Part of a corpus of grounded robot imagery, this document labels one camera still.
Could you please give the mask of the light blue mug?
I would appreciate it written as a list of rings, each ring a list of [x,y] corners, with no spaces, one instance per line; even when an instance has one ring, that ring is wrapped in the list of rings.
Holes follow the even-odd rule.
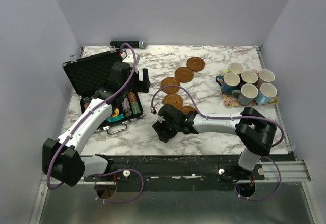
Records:
[[[255,98],[258,106],[262,106],[270,102],[277,95],[277,88],[271,83],[263,83],[259,88],[259,93]]]

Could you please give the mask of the grey blue mug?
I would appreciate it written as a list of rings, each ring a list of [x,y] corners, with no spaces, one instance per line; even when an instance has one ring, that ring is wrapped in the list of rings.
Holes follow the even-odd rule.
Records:
[[[258,96],[258,89],[253,84],[244,84],[240,90],[233,90],[231,95],[240,105],[248,105]]]

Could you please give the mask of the pink mug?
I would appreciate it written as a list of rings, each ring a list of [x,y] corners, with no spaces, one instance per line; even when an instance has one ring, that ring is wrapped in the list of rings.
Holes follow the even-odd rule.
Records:
[[[273,82],[275,80],[275,75],[272,71],[268,69],[262,69],[258,72],[259,82]]]

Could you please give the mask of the aluminium mounting rail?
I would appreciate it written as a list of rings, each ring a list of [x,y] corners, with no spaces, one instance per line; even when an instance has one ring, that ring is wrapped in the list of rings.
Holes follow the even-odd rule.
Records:
[[[93,182],[117,184],[128,181],[185,180],[216,178],[217,181],[231,183],[253,182],[304,182],[310,181],[307,167],[302,161],[271,162],[264,159],[255,165],[251,172],[240,169],[234,162],[225,163],[180,163],[172,166],[172,161],[163,163],[145,162],[136,164],[132,169],[117,169],[104,175],[84,176],[79,180],[66,182],[68,186]]]

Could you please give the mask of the floral serving tray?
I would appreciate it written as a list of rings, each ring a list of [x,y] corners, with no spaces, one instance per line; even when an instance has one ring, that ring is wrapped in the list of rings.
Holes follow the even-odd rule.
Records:
[[[241,105],[237,101],[237,99],[232,95],[222,94],[222,98],[223,98],[225,107],[244,107],[244,105]],[[268,103],[263,104],[263,106],[276,105],[276,104],[278,104],[278,99],[277,99],[277,97],[274,97]]]

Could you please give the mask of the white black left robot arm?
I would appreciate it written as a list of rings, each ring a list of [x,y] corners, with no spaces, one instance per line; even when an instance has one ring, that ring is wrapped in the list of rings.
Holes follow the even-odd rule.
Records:
[[[47,139],[42,148],[42,170],[47,175],[47,186],[55,190],[59,185],[52,185],[54,178],[61,184],[74,186],[82,177],[96,175],[106,181],[112,177],[113,168],[104,156],[82,157],[86,143],[98,127],[113,114],[128,93],[148,93],[150,80],[148,69],[141,71],[126,62],[116,62],[111,68],[109,79],[97,89],[90,105],[77,121],[57,139]]]

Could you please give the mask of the yellow dealer button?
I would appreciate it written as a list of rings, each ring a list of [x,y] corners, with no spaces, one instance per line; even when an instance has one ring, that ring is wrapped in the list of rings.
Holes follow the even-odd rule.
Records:
[[[117,108],[117,109],[114,110],[114,112],[113,112],[113,114],[111,116],[116,117],[118,115],[119,115],[119,109]]]

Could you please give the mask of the teal mug middle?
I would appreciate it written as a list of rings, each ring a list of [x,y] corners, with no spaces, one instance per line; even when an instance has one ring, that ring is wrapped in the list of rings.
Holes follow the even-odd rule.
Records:
[[[258,75],[256,72],[248,70],[241,74],[241,79],[244,83],[254,85],[258,81]]]

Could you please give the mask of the teal rectangular block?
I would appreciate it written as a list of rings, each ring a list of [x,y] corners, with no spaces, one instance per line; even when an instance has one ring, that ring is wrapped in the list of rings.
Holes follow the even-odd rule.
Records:
[[[121,121],[124,119],[124,115],[123,114],[119,114],[115,117],[109,117],[107,120],[110,122],[110,123],[113,123],[113,122],[118,122],[118,121]]]

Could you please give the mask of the light green mug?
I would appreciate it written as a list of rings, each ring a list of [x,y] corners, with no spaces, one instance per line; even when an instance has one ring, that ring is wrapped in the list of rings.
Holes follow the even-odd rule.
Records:
[[[222,76],[227,73],[235,73],[237,75],[241,75],[245,71],[245,67],[243,64],[239,62],[233,62],[229,64],[228,68],[222,71]]]

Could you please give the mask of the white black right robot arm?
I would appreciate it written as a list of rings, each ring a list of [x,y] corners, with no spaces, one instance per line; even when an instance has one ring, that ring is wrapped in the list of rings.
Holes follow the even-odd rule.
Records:
[[[240,179],[250,176],[259,159],[270,154],[277,131],[275,122],[250,107],[235,114],[203,115],[198,111],[184,114],[169,104],[159,110],[158,120],[152,128],[164,143],[178,133],[214,132],[237,135],[245,145],[238,164],[234,167],[235,175]]]

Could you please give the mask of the brown wooden coaster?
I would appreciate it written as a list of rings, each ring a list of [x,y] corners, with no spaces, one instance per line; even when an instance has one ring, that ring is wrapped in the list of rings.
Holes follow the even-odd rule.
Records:
[[[172,105],[176,109],[181,109],[183,107],[183,99],[180,95],[176,93],[170,93],[164,96],[163,105]]]
[[[193,71],[188,67],[179,67],[175,71],[175,78],[182,83],[188,83],[193,79]]]
[[[187,67],[195,72],[199,72],[204,69],[205,62],[200,57],[190,57],[187,62]]]
[[[187,115],[189,112],[191,111],[196,111],[196,109],[192,106],[183,106],[182,108],[180,108],[180,111],[183,112],[185,115]]]
[[[161,82],[163,91],[167,94],[177,93],[179,91],[180,81],[175,77],[166,77]]]

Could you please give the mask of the dark blue mug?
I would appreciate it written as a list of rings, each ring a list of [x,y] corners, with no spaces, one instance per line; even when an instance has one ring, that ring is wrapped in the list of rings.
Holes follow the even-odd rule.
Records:
[[[216,83],[220,86],[221,92],[226,95],[232,94],[232,91],[236,90],[240,82],[240,76],[235,73],[227,73],[224,76],[218,75],[216,77]]]

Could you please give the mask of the black poker chip case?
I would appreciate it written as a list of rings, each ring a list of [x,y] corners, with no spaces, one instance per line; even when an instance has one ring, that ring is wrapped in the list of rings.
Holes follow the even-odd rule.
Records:
[[[115,62],[122,62],[120,53],[103,52],[96,55],[84,57],[77,61],[68,61],[63,64],[63,69],[67,74],[76,93],[80,96],[81,111],[86,110],[85,105],[91,102],[92,96],[97,90],[103,90],[107,87],[107,80],[110,71]],[[129,91],[124,99],[118,99],[119,105],[113,108],[119,109],[119,114],[124,115],[124,119],[118,122],[110,123],[106,118],[97,128],[98,130],[108,130],[110,127],[125,124],[140,119],[143,114],[143,108],[139,99],[139,83],[135,91]]]

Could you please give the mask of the black microphone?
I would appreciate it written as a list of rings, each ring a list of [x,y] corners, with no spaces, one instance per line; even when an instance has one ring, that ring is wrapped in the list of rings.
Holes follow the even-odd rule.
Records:
[[[147,48],[147,42],[143,41],[143,40],[141,40],[141,41],[111,41],[110,46],[120,48],[125,43],[127,43],[133,49],[135,49],[135,48],[136,49],[146,49]]]

